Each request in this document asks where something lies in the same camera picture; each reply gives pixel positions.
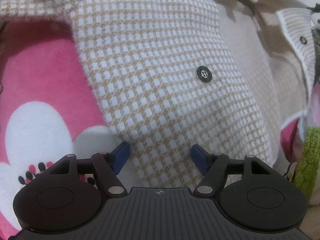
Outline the beige white houndstooth cardigan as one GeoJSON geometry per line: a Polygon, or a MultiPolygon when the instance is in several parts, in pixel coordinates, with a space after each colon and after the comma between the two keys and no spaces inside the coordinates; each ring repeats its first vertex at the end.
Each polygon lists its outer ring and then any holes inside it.
{"type": "Polygon", "coordinates": [[[311,10],[299,0],[1,0],[1,19],[68,22],[114,137],[149,186],[194,186],[193,144],[274,165],[310,105],[311,10]]]}

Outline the pink floral fleece blanket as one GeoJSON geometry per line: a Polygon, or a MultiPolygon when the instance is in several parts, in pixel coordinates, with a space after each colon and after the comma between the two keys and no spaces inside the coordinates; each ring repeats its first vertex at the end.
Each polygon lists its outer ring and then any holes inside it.
{"type": "Polygon", "coordinates": [[[1,33],[1,238],[20,230],[12,208],[22,187],[73,153],[111,152],[109,131],[79,62],[70,28],[10,22],[1,33]]]}

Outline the green fuzzy cloth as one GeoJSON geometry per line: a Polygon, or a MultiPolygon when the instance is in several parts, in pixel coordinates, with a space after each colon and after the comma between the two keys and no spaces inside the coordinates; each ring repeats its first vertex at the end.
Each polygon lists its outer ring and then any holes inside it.
{"type": "Polygon", "coordinates": [[[310,205],[319,205],[319,127],[309,127],[293,180],[310,205]]]}

